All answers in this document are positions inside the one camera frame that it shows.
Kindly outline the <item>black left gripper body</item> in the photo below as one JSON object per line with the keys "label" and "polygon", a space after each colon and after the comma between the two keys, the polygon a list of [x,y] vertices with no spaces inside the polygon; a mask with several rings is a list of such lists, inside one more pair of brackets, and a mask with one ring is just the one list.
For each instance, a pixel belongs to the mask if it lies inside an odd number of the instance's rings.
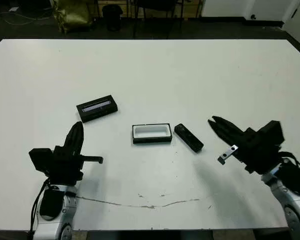
{"label": "black left gripper body", "polygon": [[52,185],[75,186],[83,179],[81,172],[84,162],[102,164],[102,156],[86,156],[81,154],[81,147],[56,146],[52,154],[48,175]]}

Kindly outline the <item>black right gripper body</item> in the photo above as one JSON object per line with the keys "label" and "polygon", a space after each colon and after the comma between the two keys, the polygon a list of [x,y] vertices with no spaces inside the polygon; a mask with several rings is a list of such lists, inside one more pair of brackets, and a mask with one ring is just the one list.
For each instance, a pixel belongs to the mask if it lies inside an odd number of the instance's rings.
{"label": "black right gripper body", "polygon": [[247,128],[242,140],[234,144],[237,149],[232,153],[238,161],[245,164],[245,170],[262,175],[278,162],[278,152],[282,144],[282,128],[280,126],[264,126],[259,130]]}

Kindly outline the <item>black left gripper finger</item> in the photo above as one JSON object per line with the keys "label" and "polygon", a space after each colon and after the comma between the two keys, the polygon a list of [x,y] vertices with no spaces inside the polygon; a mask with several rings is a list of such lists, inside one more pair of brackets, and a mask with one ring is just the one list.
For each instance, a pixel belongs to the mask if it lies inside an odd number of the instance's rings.
{"label": "black left gripper finger", "polygon": [[78,156],[81,153],[83,142],[84,142],[83,123],[81,121],[78,121],[74,125],[74,130],[73,130],[73,155],[74,156]]}
{"label": "black left gripper finger", "polygon": [[68,132],[63,145],[65,150],[73,156],[78,155],[79,152],[78,130],[79,130],[79,123],[76,122]]}

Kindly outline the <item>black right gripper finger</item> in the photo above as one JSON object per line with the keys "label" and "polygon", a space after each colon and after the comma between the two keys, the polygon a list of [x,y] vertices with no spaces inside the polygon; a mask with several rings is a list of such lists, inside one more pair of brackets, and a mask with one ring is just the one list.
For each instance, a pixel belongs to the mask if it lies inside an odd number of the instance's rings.
{"label": "black right gripper finger", "polygon": [[242,130],[226,119],[208,119],[212,130],[229,146],[235,145],[237,138],[242,135]]}
{"label": "black right gripper finger", "polygon": [[244,138],[241,129],[220,116],[212,116],[211,128],[223,141],[240,141]]}

